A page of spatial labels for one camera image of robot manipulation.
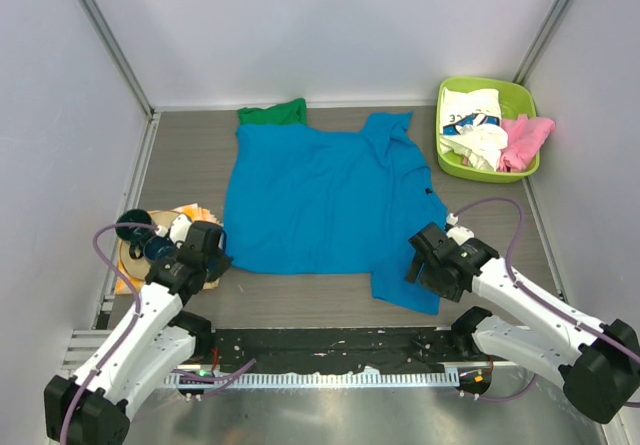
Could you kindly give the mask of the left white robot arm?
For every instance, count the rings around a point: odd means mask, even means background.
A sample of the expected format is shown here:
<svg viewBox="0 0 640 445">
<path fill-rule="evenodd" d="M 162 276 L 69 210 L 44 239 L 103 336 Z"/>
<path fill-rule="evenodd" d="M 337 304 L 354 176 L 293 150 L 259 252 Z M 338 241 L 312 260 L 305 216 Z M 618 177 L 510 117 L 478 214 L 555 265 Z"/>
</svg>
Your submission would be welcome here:
<svg viewBox="0 0 640 445">
<path fill-rule="evenodd" d="M 44 390 L 45 427 L 60 444 L 121 444 L 136 412 L 185 361 L 213 350 L 211 322 L 185 311 L 188 301 L 231 266 L 226 233 L 214 222 L 181 220 L 154 233 L 173 249 L 152 261 L 134 302 L 102 345 L 70 377 Z"/>
</svg>

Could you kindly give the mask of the lime green plastic basin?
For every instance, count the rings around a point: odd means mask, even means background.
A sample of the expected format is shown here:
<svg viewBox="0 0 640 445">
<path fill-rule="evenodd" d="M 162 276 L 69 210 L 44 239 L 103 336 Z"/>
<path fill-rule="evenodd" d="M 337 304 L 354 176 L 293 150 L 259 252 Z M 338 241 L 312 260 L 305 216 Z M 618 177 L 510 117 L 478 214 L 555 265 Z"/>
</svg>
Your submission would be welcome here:
<svg viewBox="0 0 640 445">
<path fill-rule="evenodd" d="M 438 162 L 441 168 L 448 174 L 468 180 L 475 180 L 487 183 L 510 183 L 518 181 L 534 173 L 540 164 L 540 153 L 533 159 L 532 163 L 524 172 L 490 172 L 467 166 L 463 159 L 453 152 L 443 153 L 439 145 L 439 106 L 443 89 L 447 87 L 453 91 L 471 92 L 482 88 L 493 88 L 499 91 L 499 103 L 502 111 L 502 121 L 504 119 L 516 119 L 521 114 L 529 117 L 538 117 L 531 93 L 521 85 L 516 83 L 478 77 L 450 77 L 445 79 L 439 89 L 436 117 L 436 146 Z"/>
</svg>

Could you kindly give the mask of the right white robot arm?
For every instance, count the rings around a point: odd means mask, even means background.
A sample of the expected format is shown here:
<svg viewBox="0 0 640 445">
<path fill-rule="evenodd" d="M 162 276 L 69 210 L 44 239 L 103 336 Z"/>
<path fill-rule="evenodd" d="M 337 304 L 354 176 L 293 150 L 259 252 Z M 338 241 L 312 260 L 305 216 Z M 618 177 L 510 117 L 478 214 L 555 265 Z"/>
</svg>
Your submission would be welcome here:
<svg viewBox="0 0 640 445">
<path fill-rule="evenodd" d="M 453 302 L 475 294 L 517 319 L 478 306 L 451 326 L 465 360 L 480 354 L 511 361 L 556 385 L 588 419 L 609 423 L 639 389 L 639 338 L 626 322 L 605 323 L 568 305 L 517 272 L 460 226 L 431 223 L 409 240 L 409 281 Z"/>
</svg>

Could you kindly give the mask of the blue t shirt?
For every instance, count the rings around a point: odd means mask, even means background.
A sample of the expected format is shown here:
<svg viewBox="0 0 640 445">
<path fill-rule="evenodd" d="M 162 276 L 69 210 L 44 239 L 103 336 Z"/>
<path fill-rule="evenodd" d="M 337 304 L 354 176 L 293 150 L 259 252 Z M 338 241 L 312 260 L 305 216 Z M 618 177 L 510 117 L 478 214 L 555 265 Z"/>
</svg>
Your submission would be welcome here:
<svg viewBox="0 0 640 445">
<path fill-rule="evenodd" d="M 410 239 L 446 205 L 410 138 L 408 112 L 375 112 L 357 131 L 242 124 L 224 206 L 226 250 L 259 274 L 357 274 L 375 298 L 435 315 L 439 297 L 407 279 Z"/>
</svg>

